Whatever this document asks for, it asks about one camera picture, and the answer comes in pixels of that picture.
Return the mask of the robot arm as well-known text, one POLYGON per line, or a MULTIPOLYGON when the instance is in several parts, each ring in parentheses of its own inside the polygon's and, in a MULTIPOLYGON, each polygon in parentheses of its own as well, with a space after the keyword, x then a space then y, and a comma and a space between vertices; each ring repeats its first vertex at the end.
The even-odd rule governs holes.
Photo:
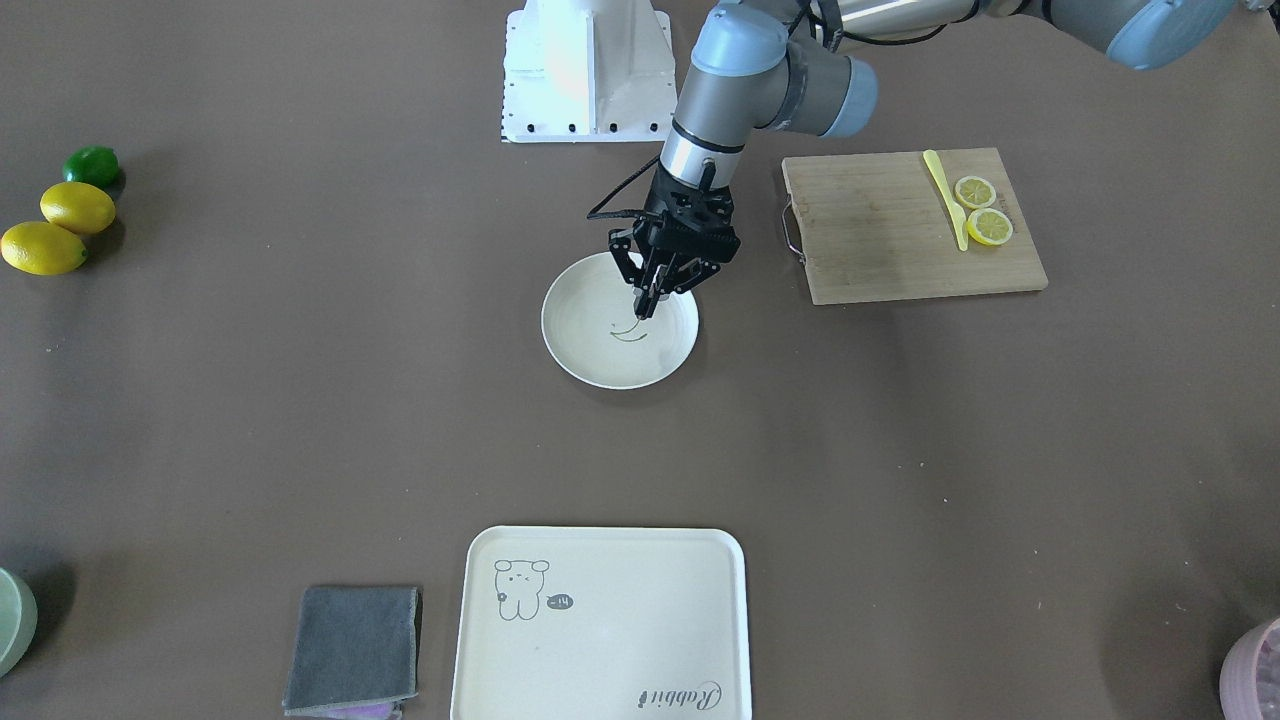
POLYGON ((609 233, 644 322, 662 300, 713 277, 739 250, 731 179, 756 129, 860 132, 878 79, 854 44, 901 46, 977 15, 1028 15, 1135 70, 1203 42, 1230 1, 721 1, 705 18, 645 206, 609 233))

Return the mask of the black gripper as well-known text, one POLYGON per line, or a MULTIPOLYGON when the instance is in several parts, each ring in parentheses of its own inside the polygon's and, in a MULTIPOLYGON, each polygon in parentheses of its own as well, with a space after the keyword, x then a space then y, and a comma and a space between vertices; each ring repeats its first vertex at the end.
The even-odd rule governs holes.
POLYGON ((690 291, 731 263, 741 241, 732 225, 733 200, 727 188, 704 191, 658 167, 632 238, 641 256, 630 283, 634 314, 653 318, 667 291, 690 291))

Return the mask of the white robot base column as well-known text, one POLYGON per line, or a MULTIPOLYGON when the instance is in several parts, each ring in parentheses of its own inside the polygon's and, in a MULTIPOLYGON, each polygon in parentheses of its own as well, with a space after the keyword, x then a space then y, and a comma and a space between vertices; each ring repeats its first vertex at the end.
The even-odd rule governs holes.
POLYGON ((649 1, 526 1, 506 18, 507 143, 663 142, 675 115, 671 19, 649 1))

